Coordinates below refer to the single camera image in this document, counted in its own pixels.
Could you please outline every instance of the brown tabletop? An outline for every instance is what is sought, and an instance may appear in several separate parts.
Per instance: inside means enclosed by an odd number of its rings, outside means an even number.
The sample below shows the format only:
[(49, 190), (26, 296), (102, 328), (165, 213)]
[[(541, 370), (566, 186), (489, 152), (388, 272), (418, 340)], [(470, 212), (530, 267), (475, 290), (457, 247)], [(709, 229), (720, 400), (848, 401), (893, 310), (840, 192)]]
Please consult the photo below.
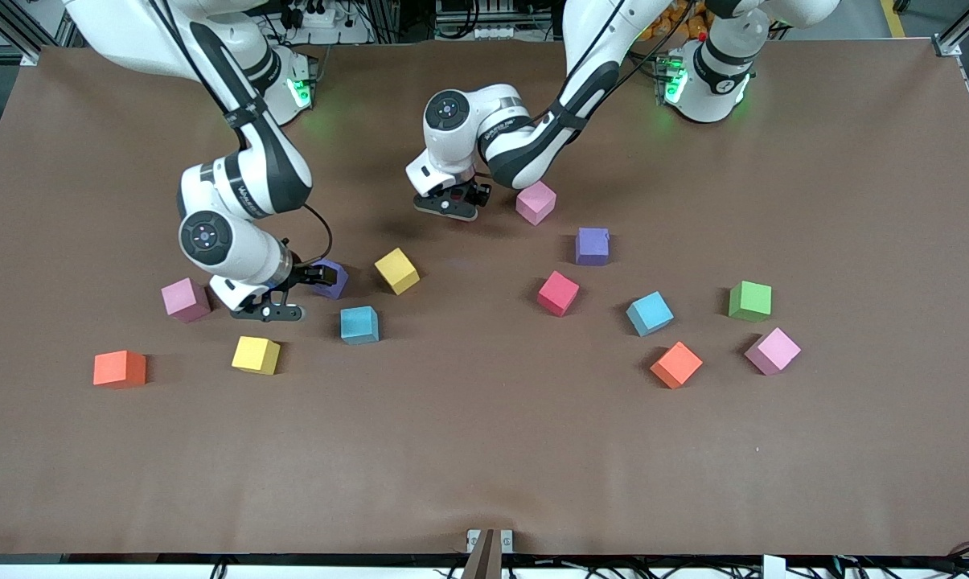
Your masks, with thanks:
[[(477, 223), (413, 210), (404, 165), (438, 89), (516, 85), (532, 111), (560, 45), (338, 48), (288, 127), (351, 286), (296, 290), (305, 322), (183, 325), (160, 287), (204, 281), (176, 245), (182, 169), (235, 146), (193, 82), (83, 49), (24, 68), (0, 125), (0, 552), (423, 552), (514, 528), (528, 552), (943, 553), (969, 539), (969, 98), (925, 40), (771, 43), (719, 125), (641, 77), (546, 178), (538, 228), (496, 191)], [(261, 223), (309, 256), (305, 212)], [(577, 227), (613, 263), (576, 267)], [(386, 292), (373, 261), (421, 269)], [(535, 304), (558, 269), (566, 318)], [(726, 318), (741, 279), (774, 317)], [(660, 290), (646, 338), (624, 310)], [(372, 305), (384, 340), (348, 346)], [(777, 377), (741, 356), (781, 326)], [(234, 371), (240, 335), (279, 374)], [(647, 370), (683, 340), (686, 388)], [(96, 353), (150, 384), (90, 384)]]

